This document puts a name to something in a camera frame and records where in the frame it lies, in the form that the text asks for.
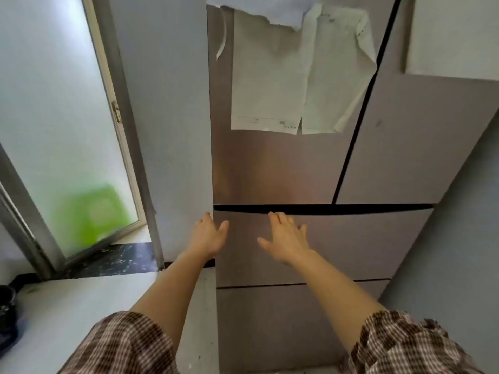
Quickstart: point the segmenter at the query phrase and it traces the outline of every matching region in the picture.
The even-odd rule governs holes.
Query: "white paper sheet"
[[[365,10],[323,6],[317,21],[302,132],[342,132],[376,72]]]
[[[303,16],[318,0],[206,0],[217,7],[228,6],[248,14],[261,15],[273,25],[301,29]]]
[[[499,80],[499,0],[416,0],[406,72]]]
[[[232,129],[296,134],[313,56],[316,4],[293,31],[235,11]]]

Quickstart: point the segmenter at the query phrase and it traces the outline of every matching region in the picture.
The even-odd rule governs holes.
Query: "person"
[[[308,244],[307,226],[282,212],[269,214],[272,241],[258,244],[294,268],[327,314],[354,373],[479,373],[464,350],[433,320],[418,323],[381,304]],[[98,322],[59,371],[62,374],[177,373],[187,308],[204,264],[222,249],[229,222],[219,228],[206,213],[187,249],[162,271],[129,311]]]

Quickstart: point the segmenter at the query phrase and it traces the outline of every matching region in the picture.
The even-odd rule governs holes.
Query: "frosted glass door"
[[[0,3],[0,144],[64,256],[138,220],[81,0]]]

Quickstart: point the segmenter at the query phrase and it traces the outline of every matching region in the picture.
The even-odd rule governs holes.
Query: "black marble tile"
[[[101,249],[54,279],[76,279],[157,272],[152,243],[110,245]]]

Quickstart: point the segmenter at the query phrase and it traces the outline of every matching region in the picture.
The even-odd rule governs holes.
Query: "plaid shirt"
[[[364,323],[349,360],[357,374],[478,374],[471,357],[433,320],[381,311]],[[98,322],[60,374],[177,374],[172,341],[152,320],[129,311]]]

